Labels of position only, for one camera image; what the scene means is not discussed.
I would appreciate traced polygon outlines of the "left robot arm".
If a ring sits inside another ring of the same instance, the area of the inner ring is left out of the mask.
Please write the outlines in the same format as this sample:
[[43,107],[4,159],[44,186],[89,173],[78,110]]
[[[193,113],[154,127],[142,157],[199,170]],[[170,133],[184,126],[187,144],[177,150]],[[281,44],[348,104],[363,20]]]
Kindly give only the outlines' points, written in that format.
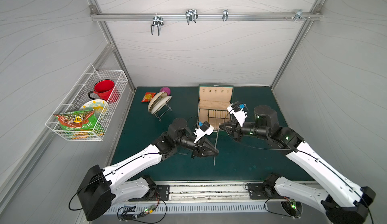
[[105,214],[113,204],[124,200],[140,199],[149,194],[156,184],[149,177],[131,178],[176,154],[178,147],[191,151],[191,156],[217,156],[219,150],[208,140],[214,127],[200,122],[192,132],[183,118],[176,118],[157,139],[142,151],[116,164],[91,167],[81,181],[75,196],[81,204],[87,221]]

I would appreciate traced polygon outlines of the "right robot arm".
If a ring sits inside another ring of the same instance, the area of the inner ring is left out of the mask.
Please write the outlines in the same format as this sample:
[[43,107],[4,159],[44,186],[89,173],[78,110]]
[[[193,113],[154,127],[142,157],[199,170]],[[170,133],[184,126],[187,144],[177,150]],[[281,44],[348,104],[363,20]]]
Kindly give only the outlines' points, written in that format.
[[322,157],[294,130],[279,124],[277,112],[269,106],[254,109],[254,122],[248,122],[247,106],[236,102],[227,108],[232,120],[220,129],[234,141],[252,136],[266,141],[269,150],[279,151],[307,172],[321,188],[293,182],[284,176],[271,174],[263,183],[267,198],[282,196],[311,206],[326,215],[333,224],[363,224],[372,217],[370,206],[376,193],[346,178]]

